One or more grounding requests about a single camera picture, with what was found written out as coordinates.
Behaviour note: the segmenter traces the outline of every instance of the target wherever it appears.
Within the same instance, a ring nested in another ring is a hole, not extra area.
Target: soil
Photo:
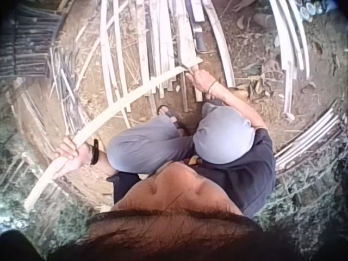
[[[223,12],[229,0],[213,1],[217,14]],[[271,13],[270,6],[266,1],[256,2],[238,13],[232,11],[232,7],[237,4],[232,3],[226,10],[223,17],[220,18],[223,31],[227,40],[229,53],[233,62],[234,76],[236,86],[250,83],[248,77],[260,75],[260,68],[269,60],[277,60],[280,54],[280,48],[275,47],[275,32],[268,32],[257,25],[252,17],[255,13]],[[237,26],[237,20],[244,16],[244,29]],[[88,53],[90,52],[94,41],[99,37],[100,28],[100,10],[96,9],[93,1],[76,0],[72,7],[63,31],[60,35],[59,46],[72,46],[77,32],[88,21],[89,25],[83,36],[76,43],[78,55],[76,60],[76,73],[82,68]],[[325,112],[335,100],[345,100],[347,95],[347,56],[344,52],[347,47],[346,23],[339,13],[330,13],[315,17],[312,23],[304,24],[310,57],[311,79],[305,79],[304,72],[297,73],[297,80],[293,86],[293,102],[291,111],[295,120],[290,122],[282,115],[283,99],[279,95],[284,95],[285,75],[281,73],[269,73],[266,75],[266,84],[264,84],[261,94],[256,94],[249,89],[248,102],[262,115],[268,125],[269,133],[274,142],[274,151],[278,151],[291,138],[298,135],[306,126],[315,122],[315,120]],[[220,82],[224,83],[224,75],[219,57],[218,49],[214,39],[211,26],[208,22],[203,24],[204,42],[206,43],[207,53],[200,57],[204,62],[200,65],[202,69],[209,71]],[[112,27],[109,29],[111,52],[115,71],[118,72],[117,59],[115,52],[115,36]],[[123,44],[123,58],[126,64],[126,78],[128,90],[138,87],[140,82],[138,47],[136,44],[136,31],[132,22],[131,11],[126,8],[121,14],[121,35]],[[340,64],[337,65],[334,57],[339,58]],[[257,63],[256,66],[248,70],[242,70],[246,66]],[[308,82],[313,82],[315,88],[303,89]],[[181,93],[175,92],[175,87],[179,82],[174,83],[174,92],[166,92],[165,98],[160,100],[156,97],[156,104],[167,104],[175,110],[179,119],[188,126],[193,133],[201,119],[202,103],[195,102],[193,87],[188,86],[188,105],[189,112],[183,112]],[[60,104],[57,96],[53,94],[48,98],[47,83],[41,83],[41,92],[38,92],[38,83],[33,83],[30,87],[30,94],[39,104],[39,110],[45,119],[46,132],[52,146],[58,146],[64,135],[64,124],[60,111]],[[264,95],[264,91],[271,94],[270,97]],[[104,89],[104,80],[101,67],[101,54],[98,48],[96,54],[86,71],[85,78],[79,89],[79,95],[84,110],[91,119],[100,114],[106,107],[107,101]],[[18,110],[23,110],[21,100],[18,102]],[[143,96],[131,104],[132,112],[128,117],[132,126],[150,120],[153,116],[147,97]],[[21,118],[24,132],[30,135],[38,150],[45,155],[44,164],[50,161],[49,153],[46,153],[40,142],[40,133],[35,131],[34,123],[30,117]],[[96,136],[101,140],[103,147],[108,144],[110,139],[126,129],[126,125],[121,114],[117,114],[98,130]],[[112,204],[112,186],[105,181],[105,175],[94,169],[82,169],[79,173],[70,173],[62,178],[61,182],[66,184],[66,190],[78,194],[83,200],[91,203],[98,208],[103,204]]]

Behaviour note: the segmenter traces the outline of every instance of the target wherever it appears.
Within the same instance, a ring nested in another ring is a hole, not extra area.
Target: bracelet
[[[209,89],[208,89],[208,91],[207,91],[207,93],[208,94],[212,94],[212,91],[213,91],[213,87],[215,86],[215,83],[217,83],[218,81],[217,80],[215,80],[215,81],[213,81],[213,83],[209,86]]]
[[[91,165],[96,165],[99,160],[99,142],[94,139],[94,146],[92,147]]]

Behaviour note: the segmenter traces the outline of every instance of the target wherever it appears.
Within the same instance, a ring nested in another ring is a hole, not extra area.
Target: knee
[[[110,165],[118,171],[130,172],[129,169],[129,144],[120,136],[111,139],[107,147],[107,157]]]
[[[213,164],[227,164],[242,157],[254,141],[250,121],[231,107],[209,113],[199,124],[194,143],[197,154]]]

